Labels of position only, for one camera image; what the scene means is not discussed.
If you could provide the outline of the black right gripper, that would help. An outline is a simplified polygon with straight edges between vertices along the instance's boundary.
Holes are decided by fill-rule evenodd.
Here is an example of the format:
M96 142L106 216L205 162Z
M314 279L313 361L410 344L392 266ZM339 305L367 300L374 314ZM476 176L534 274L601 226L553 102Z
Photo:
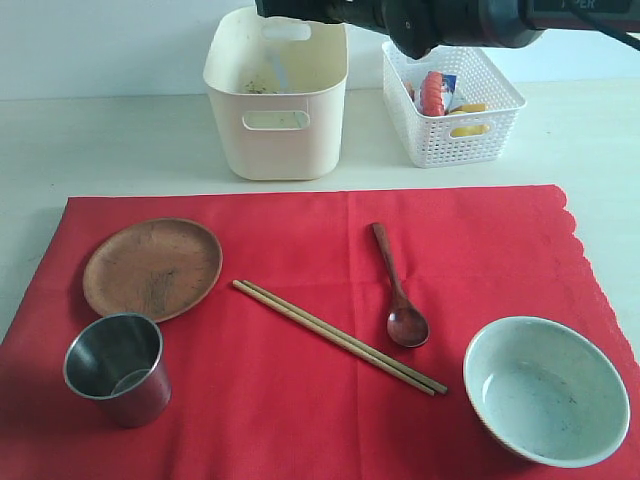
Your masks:
M286 17L323 24L350 24L366 30L385 30L381 1L256 0L263 18Z

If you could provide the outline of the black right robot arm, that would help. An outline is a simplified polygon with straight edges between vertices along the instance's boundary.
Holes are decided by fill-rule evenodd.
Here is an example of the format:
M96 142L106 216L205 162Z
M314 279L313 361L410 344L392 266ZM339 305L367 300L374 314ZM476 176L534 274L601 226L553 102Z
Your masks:
M437 46L519 49L546 30L589 30L639 49L637 1L257 0L263 18L349 24L384 34L405 56Z

